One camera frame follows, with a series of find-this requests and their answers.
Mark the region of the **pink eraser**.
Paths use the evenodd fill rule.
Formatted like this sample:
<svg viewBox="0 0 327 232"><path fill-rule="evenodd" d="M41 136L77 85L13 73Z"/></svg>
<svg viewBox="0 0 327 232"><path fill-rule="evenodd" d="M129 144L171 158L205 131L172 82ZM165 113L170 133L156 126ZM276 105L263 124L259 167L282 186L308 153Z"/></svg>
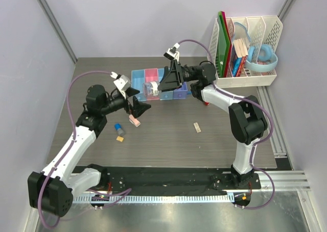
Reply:
<svg viewBox="0 0 327 232"><path fill-rule="evenodd" d="M141 123L140 121L135 118L132 114L129 115L129 121L135 126L138 127Z"/></svg>

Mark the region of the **clear tape roll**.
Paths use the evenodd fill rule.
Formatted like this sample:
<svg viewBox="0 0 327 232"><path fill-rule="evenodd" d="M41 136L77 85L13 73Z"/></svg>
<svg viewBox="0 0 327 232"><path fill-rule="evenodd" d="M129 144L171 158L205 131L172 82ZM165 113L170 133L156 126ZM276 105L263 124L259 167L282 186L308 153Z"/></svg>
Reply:
<svg viewBox="0 0 327 232"><path fill-rule="evenodd" d="M159 82L150 81L143 84L143 93L146 97L156 97L159 95Z"/></svg>

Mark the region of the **pink drawer box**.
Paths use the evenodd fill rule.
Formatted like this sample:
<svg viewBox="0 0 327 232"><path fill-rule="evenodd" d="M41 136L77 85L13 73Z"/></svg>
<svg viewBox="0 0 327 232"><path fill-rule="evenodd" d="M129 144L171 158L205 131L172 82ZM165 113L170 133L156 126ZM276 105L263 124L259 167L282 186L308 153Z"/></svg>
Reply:
<svg viewBox="0 0 327 232"><path fill-rule="evenodd" d="M145 69L145 82L150 81L158 81L158 69L157 68L149 68ZM158 100L159 95L156 97L146 97L148 101Z"/></svg>

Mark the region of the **light blue drawer box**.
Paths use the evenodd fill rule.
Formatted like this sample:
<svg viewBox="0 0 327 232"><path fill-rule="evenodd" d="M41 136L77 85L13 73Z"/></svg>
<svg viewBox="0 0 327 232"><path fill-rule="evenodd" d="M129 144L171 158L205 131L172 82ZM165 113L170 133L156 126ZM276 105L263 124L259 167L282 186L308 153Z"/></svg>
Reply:
<svg viewBox="0 0 327 232"><path fill-rule="evenodd" d="M131 82L132 82L132 87L139 90L139 93L136 95L136 98L140 102L146 101L147 98L143 93L143 84L145 83L145 70L144 69L133 70L131 72Z"/></svg>

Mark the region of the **purple drawer box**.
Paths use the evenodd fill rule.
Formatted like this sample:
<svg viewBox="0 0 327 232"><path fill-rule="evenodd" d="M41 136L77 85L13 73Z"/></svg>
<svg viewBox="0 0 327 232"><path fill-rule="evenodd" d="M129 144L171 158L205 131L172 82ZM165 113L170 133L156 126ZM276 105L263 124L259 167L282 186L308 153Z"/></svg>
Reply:
<svg viewBox="0 0 327 232"><path fill-rule="evenodd" d="M185 99L188 95L188 86L187 83L184 82L182 87L179 89L175 89L173 91L173 99L174 100L180 100L180 99Z"/></svg>

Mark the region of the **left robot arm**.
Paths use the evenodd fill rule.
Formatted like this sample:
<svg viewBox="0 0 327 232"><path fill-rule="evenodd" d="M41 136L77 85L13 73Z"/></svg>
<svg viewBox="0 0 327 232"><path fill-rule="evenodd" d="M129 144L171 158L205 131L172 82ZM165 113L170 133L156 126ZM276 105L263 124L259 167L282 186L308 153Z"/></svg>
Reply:
<svg viewBox="0 0 327 232"><path fill-rule="evenodd" d="M107 124L106 116L124 109L133 117L140 117L150 104L138 101L139 90L129 87L127 96L111 96L102 85L87 90L83 112L73 123L72 135L57 156L41 172L28 177L30 206L39 213L48 212L59 218L65 216L75 197L90 188L102 191L108 187L107 168L90 164L80 174L71 176L77 163L99 137Z"/></svg>

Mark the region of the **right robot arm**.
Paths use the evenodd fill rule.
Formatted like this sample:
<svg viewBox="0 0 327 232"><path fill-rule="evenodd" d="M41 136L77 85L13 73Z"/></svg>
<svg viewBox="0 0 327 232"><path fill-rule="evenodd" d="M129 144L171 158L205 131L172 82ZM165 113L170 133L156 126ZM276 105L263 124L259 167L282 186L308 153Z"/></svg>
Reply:
<svg viewBox="0 0 327 232"><path fill-rule="evenodd" d="M159 82L160 91L180 88L190 82L192 96L201 102L213 104L229 115L230 128L237 141L236 156L231 165L231 184L238 189L248 185L254 175L253 160L256 147L268 128L264 110L253 95L241 97L216 85L217 71L210 62L197 66L182 66L172 60L165 66Z"/></svg>

